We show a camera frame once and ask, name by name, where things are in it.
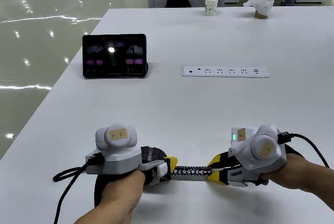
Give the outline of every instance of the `glossy floor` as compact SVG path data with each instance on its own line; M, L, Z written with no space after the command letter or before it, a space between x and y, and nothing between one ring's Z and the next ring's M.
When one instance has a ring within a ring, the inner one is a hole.
M148 7L148 0L0 0L0 158L77 53L82 35L107 9L131 7Z

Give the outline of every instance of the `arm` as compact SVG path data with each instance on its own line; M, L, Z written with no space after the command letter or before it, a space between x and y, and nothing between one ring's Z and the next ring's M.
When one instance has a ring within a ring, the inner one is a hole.
M261 175L262 179L290 189L301 189L318 196L334 210L334 170L288 154L288 163L281 169Z
M75 224L127 224L137 206L145 176L135 171L126 178L109 183L102 194L101 203L79 218Z

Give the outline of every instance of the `label sticker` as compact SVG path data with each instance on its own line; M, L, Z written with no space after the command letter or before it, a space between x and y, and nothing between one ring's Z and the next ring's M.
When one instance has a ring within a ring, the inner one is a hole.
M274 144L267 140L263 144L262 149L260 150L260 153L259 153L260 157L265 158L265 157L269 156L273 147L274 147Z
M109 131L110 140L118 140L118 139L126 139L127 138L127 132L125 128L116 129Z
M246 129L245 128L239 129L237 132L237 135L238 135L238 142L245 141L246 140Z

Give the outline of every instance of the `power strip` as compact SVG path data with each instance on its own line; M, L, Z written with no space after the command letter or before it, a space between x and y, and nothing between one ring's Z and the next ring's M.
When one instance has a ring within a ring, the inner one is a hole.
M269 78L265 67L184 66L183 76Z

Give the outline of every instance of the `black cable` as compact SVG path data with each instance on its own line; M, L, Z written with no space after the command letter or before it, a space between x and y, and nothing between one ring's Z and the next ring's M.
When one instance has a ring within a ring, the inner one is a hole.
M278 135L278 141L277 142L280 145L281 144L285 144L285 143L290 142L291 138L293 138L293 137L298 137L300 139L305 140L307 143L309 143L313 147L313 149L316 151L316 153L319 155L319 157L323 161L325 167L329 168L329 165L328 165L325 157L323 157L323 155L321 154L321 152L319 151L319 149L316 147L316 145L314 145L314 143L310 139L306 138L304 135L301 135L301 134L290 134L288 132L280 133Z
M53 176L52 180L54 182L62 181L64 179L74 176L76 172L79 171L80 169L81 167L66 169L65 171L60 172L59 174L56 174L55 176Z
M72 187L72 185L74 184L74 182L79 177L79 175L81 175L81 173L84 172L88 166L95 166L95 165L99 165L99 164L103 164L103 163L104 163L104 156L99 152L97 154L92 155L92 157L81 168L79 168L79 167L70 168L70 169L67 169L63 172L60 172L59 174L57 174L56 176L53 177L53 181L57 182L57 181L61 181L63 179L69 178L71 176L74 176L72 178L72 180L70 181L70 183L68 184L68 186L65 188L63 194L61 195L61 197L59 199L59 202L58 202L58 205L57 205L56 215L54 217L54 222L53 222L54 224L58 223L58 218L59 218L59 214L61 212L61 207L62 207L63 200L64 200L66 194L68 193L68 191L70 190L70 188Z
M80 170L78 170L76 172L76 174L74 175L73 179L71 180L71 182L68 184L68 186L65 188L63 194L61 195L60 199L59 199L59 202L58 202L58 205L57 205L57 211L56 211L56 216L54 217L54 222L53 224L57 224L58 223L58 218L59 218L59 214L61 213L61 207L62 207L62 203L63 203L63 200L66 196L66 194L68 193L69 189L72 187L72 185L74 184L74 182L77 180L77 178L79 177L79 175L85 171L87 167L87 164L83 165Z
M306 138L304 135L301 135L301 134L290 134L290 137L291 138L292 137L298 137L300 139L305 140L307 143L309 143L313 147L313 149L316 151L316 153L319 155L319 157L323 161L325 167L329 168L329 165L328 165L325 157L321 154L321 152L319 151L319 149L316 147L316 145L314 145L314 143L310 139Z

